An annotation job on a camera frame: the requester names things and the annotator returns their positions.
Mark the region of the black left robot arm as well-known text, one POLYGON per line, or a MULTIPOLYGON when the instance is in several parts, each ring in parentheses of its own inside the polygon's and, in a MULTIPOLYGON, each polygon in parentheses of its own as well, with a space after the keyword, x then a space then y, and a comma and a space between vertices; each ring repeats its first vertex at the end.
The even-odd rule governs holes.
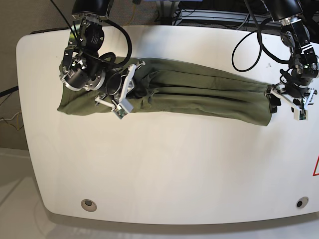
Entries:
POLYGON ((282 61, 288 69, 280 70, 280 83, 268 85, 265 92, 270 113, 276 113, 284 100, 304 120, 308 106, 314 103, 314 96, 318 94, 310 84, 319 77, 319 59, 309 31, 299 18, 303 13, 302 6, 298 0, 265 0, 263 4, 272 21, 281 23, 281 41, 290 49, 289 60, 282 61))

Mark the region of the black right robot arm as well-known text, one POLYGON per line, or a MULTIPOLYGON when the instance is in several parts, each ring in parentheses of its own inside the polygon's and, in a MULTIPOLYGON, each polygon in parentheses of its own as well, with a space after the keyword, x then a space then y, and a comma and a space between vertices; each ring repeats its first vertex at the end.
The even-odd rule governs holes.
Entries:
POLYGON ((74 21, 70 28, 68 46, 59 66, 63 82, 62 104, 75 100, 89 92, 113 93, 118 95, 124 85, 128 64, 132 55, 132 41, 128 33, 108 19, 112 8, 111 0, 77 0, 73 6, 74 21), (108 52, 99 55, 104 42, 103 24, 119 30, 125 37, 128 52, 124 60, 117 63, 116 55, 108 52))

